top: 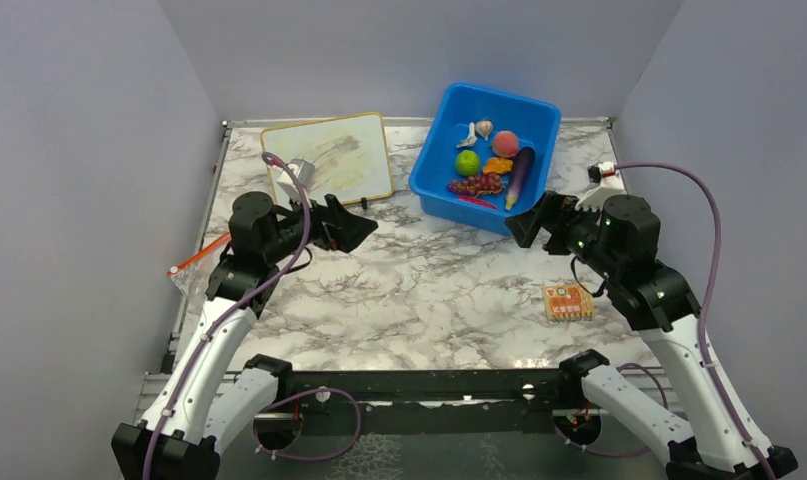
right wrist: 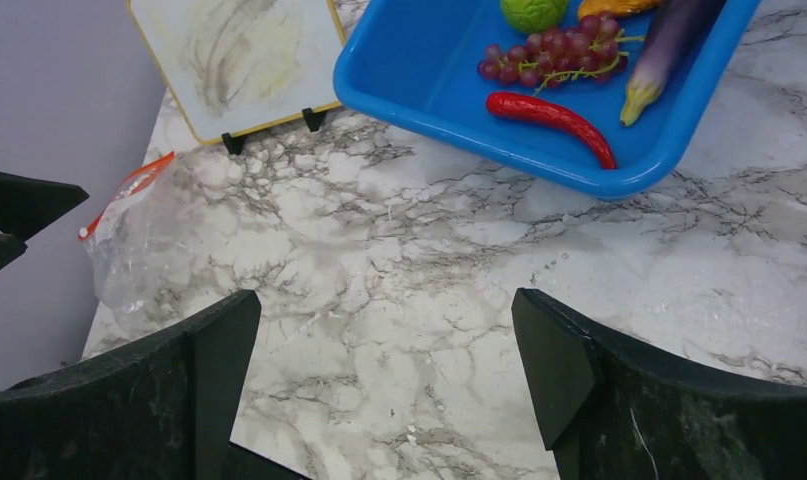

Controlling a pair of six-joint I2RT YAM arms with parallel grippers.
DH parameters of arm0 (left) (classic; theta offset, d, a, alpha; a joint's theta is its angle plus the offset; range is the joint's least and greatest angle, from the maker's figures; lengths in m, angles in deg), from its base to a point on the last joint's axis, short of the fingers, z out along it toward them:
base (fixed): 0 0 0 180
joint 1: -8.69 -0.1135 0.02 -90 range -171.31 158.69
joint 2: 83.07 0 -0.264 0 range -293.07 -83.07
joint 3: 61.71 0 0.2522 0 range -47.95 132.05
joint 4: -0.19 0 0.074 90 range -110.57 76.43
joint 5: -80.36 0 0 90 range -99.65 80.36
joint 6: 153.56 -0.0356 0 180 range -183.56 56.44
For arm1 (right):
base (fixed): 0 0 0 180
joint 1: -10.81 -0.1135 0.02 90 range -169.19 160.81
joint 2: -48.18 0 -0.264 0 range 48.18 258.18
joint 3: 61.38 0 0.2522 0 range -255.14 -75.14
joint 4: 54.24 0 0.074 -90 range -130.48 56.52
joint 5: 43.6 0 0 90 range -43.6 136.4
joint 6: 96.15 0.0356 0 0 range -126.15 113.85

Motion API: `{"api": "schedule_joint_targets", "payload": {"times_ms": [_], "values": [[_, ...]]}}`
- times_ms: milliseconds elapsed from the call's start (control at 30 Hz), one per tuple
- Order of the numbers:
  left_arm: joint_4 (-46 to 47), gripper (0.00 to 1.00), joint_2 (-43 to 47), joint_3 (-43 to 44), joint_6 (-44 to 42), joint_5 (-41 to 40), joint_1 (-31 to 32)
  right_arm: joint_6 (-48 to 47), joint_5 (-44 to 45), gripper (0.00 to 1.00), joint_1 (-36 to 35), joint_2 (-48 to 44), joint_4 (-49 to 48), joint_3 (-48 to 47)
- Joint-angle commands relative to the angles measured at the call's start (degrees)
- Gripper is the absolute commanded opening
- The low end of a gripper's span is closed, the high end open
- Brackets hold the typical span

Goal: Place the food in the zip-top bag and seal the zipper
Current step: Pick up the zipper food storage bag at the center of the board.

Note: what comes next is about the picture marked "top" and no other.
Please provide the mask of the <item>pink peach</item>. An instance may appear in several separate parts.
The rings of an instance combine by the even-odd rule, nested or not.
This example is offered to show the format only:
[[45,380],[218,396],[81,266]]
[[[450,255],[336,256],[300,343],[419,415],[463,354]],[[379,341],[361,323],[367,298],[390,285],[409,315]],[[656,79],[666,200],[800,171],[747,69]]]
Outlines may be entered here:
[[503,130],[494,135],[491,148],[497,157],[511,159],[518,154],[520,141],[515,133]]

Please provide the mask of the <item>green lime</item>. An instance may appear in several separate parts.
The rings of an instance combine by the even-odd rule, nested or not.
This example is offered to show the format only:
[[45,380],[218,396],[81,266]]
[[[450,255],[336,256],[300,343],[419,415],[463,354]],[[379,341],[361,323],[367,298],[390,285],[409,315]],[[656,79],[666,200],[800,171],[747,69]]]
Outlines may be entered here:
[[463,177],[475,176],[480,172],[480,157],[473,150],[460,151],[455,158],[455,170]]

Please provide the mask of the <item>clear zip top bag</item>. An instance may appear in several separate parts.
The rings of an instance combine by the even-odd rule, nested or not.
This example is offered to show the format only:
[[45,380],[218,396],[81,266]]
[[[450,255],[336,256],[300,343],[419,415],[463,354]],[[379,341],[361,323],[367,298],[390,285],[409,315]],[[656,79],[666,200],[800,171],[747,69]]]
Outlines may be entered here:
[[167,277],[183,296],[195,296],[205,292],[219,255],[230,240],[231,235],[225,232],[189,259],[168,270]]

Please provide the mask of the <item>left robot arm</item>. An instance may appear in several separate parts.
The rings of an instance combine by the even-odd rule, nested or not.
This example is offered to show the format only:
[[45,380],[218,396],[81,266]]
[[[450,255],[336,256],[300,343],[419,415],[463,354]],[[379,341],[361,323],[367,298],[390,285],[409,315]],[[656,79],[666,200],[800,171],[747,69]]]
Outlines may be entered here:
[[134,425],[111,440],[125,479],[214,479],[221,457],[253,417],[290,404],[292,366],[262,356],[218,391],[238,347],[258,321],[279,279],[308,244],[349,253],[378,224],[328,194],[322,205],[282,207],[263,192],[239,196],[228,223],[230,250],[211,273],[189,345],[161,392]]

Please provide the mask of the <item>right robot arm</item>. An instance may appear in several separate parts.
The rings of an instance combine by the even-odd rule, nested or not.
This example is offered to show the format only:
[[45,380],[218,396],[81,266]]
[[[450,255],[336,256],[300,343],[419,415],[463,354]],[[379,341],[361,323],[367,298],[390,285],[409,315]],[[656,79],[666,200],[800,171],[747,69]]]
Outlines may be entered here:
[[574,196],[548,191],[504,223],[522,248],[546,230],[546,252],[572,255],[603,278],[686,416],[634,387],[596,351],[560,363],[555,384],[564,404],[602,407],[645,443],[670,479],[779,479],[797,469],[794,453],[756,427],[723,368],[705,359],[712,346],[698,332],[701,308],[687,280],[658,260],[661,222],[646,200],[616,194],[585,209]]

